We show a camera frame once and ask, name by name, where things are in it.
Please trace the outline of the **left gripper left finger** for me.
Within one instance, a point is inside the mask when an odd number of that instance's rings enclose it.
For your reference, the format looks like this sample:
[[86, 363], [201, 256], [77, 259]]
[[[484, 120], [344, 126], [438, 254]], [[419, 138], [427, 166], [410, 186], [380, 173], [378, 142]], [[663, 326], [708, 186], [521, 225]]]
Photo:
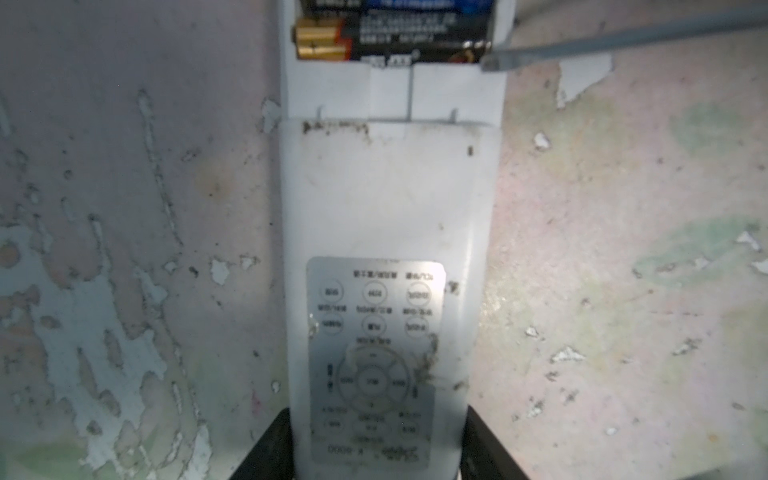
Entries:
[[290, 409], [284, 408], [259, 438], [230, 480], [292, 480], [293, 437]]

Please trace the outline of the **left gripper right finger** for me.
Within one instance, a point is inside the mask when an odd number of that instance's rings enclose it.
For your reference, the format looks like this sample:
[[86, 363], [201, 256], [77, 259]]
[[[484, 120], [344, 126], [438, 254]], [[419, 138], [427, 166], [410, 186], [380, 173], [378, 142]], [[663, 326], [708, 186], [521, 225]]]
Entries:
[[530, 479], [472, 406], [467, 408], [459, 473], [463, 480]]

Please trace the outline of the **white remote control with screen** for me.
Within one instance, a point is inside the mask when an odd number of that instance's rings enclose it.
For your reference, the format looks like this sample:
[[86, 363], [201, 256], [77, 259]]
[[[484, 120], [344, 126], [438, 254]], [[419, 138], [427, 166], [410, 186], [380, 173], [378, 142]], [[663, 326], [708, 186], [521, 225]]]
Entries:
[[506, 77], [301, 58], [279, 13], [294, 475], [457, 478]]

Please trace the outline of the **orange black screwdriver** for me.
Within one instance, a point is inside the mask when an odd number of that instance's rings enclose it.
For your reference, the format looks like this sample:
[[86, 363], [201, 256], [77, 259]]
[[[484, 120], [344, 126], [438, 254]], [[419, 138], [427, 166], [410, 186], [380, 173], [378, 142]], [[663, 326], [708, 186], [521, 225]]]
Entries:
[[721, 13], [689, 17], [597, 37], [525, 48], [495, 49], [484, 55], [479, 65], [484, 72], [508, 72], [548, 60], [608, 53], [662, 42], [765, 28], [766, 26], [767, 6], [755, 4]]

